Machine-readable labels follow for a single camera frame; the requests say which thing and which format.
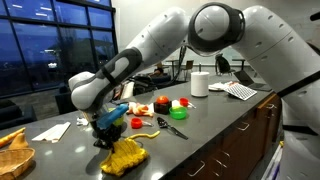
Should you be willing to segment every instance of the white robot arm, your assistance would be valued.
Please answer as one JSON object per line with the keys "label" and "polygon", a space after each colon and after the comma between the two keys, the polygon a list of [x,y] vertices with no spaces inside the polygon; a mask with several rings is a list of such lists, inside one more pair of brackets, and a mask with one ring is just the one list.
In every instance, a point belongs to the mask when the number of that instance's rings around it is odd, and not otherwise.
{"label": "white robot arm", "polygon": [[282,98],[284,128],[289,136],[286,146],[301,150],[289,150],[287,154],[312,163],[292,168],[288,167],[299,162],[282,163],[283,178],[301,174],[320,177],[318,170],[308,170],[311,166],[320,168],[320,138],[308,133],[320,133],[320,57],[284,20],[262,6],[242,12],[221,3],[208,3],[191,19],[179,8],[169,9],[99,72],[80,73],[69,80],[74,105],[95,113],[105,97],[111,99],[112,90],[122,81],[181,46],[201,56],[213,55],[228,46],[237,50]]}

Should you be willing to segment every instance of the wooden cabinet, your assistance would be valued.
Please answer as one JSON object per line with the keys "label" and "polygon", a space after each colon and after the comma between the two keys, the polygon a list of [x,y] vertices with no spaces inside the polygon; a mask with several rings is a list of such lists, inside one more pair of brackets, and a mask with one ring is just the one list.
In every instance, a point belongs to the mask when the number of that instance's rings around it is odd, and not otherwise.
{"label": "wooden cabinet", "polygon": [[248,179],[277,134],[281,100],[272,94],[224,130],[221,141],[191,159],[175,179]]}

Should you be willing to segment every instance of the paper towel roll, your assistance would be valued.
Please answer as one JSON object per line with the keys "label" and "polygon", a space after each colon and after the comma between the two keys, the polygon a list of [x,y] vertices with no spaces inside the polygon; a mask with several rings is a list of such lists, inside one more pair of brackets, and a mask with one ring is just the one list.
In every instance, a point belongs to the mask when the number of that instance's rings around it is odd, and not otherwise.
{"label": "paper towel roll", "polygon": [[206,97],[209,94],[208,83],[209,72],[191,73],[191,95],[196,97]]}

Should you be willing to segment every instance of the window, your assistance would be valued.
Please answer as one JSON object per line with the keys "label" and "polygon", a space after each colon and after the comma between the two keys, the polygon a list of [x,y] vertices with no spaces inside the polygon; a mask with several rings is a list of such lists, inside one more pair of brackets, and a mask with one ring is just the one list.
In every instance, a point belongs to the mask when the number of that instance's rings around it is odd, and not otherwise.
{"label": "window", "polygon": [[6,10],[4,8],[3,2],[0,1],[0,15],[6,15]]}
{"label": "window", "polygon": [[87,25],[85,8],[72,4],[55,2],[57,19],[59,22]]}
{"label": "window", "polygon": [[61,28],[61,35],[60,57],[61,62],[65,65],[67,78],[83,71],[95,73],[89,31]]}
{"label": "window", "polygon": [[0,94],[31,91],[9,21],[0,19]]}
{"label": "window", "polygon": [[101,67],[115,56],[112,33],[93,31],[94,46],[98,56],[98,65]]}
{"label": "window", "polygon": [[50,0],[5,0],[11,16],[53,21]]}
{"label": "window", "polygon": [[14,23],[23,57],[34,89],[58,85],[63,80],[63,64],[56,48],[57,28]]}
{"label": "window", "polygon": [[104,6],[110,6],[110,0],[87,0],[88,2],[96,3],[96,4],[101,4]]}
{"label": "window", "polygon": [[89,16],[92,26],[113,28],[110,11],[89,7]]}

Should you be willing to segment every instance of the gray countertop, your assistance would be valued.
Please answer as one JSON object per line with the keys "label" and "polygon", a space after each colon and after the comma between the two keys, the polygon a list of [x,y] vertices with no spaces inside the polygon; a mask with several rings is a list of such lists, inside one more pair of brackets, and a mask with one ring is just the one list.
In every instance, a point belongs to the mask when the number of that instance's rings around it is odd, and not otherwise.
{"label": "gray countertop", "polygon": [[[142,117],[143,120],[153,123],[154,126],[142,127],[141,129],[132,129],[129,122],[134,116],[125,115],[123,127],[126,127],[126,130],[122,136],[155,133],[160,130],[156,118],[161,116],[189,139],[184,140],[166,129],[161,129],[160,135],[154,139],[136,139],[143,144],[143,148],[148,151],[150,156],[135,168],[127,171],[121,179],[149,180],[164,176],[232,123],[253,110],[270,93],[258,91],[247,101],[230,98],[226,92],[209,92],[209,96],[206,98],[196,98],[190,94],[190,83],[185,83],[129,98],[130,101],[149,104],[154,102],[159,95],[166,95],[170,100],[187,97],[197,108],[189,109],[187,118],[184,120],[174,120],[169,115],[160,114],[155,114],[153,118]],[[35,163],[21,178],[30,180],[120,179],[101,173],[99,164],[107,157],[108,151],[93,146],[95,138],[90,126],[76,125],[76,118],[80,114],[79,111],[76,111],[0,131],[0,137],[2,137],[20,127],[26,127],[27,140],[36,153]],[[32,138],[47,129],[64,122],[71,122],[71,126],[58,143],[31,141]]]}

